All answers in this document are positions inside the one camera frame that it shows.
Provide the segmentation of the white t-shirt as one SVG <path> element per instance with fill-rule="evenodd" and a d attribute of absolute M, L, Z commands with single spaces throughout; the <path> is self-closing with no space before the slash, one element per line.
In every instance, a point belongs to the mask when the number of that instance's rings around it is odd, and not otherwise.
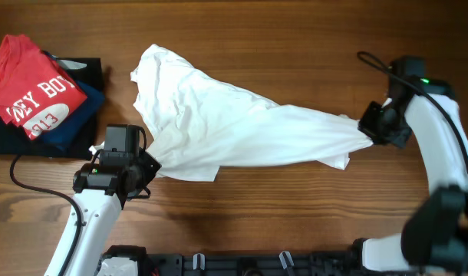
<path fill-rule="evenodd" d="M 209 77 L 185 58 L 153 44 L 130 79 L 134 107 L 153 142 L 147 152 L 161 177 L 212 182 L 223 166 L 263 167 L 318 161 L 344 169 L 371 140 L 358 122 L 293 105 Z"/>

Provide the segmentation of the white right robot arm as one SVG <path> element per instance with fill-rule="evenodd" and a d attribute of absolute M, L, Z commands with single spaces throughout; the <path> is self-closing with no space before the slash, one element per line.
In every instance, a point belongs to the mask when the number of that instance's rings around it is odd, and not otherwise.
<path fill-rule="evenodd" d="M 365 51 L 357 57 L 388 77 L 386 102 L 371 102 L 358 129 L 376 145 L 399 148 L 415 136 L 429 190 L 402 232 L 354 242 L 358 265 L 372 274 L 468 273 L 468 139 L 453 88 L 426 77 L 420 57 L 390 64 Z"/>

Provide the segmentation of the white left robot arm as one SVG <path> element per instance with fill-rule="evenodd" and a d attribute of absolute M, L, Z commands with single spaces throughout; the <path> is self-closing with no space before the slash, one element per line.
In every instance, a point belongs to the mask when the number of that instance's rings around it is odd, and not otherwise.
<path fill-rule="evenodd" d="M 141 126 L 110 124 L 105 141 L 73 178 L 71 211 L 46 275 L 93 275 L 126 202 L 148 199 L 161 165 Z"/>

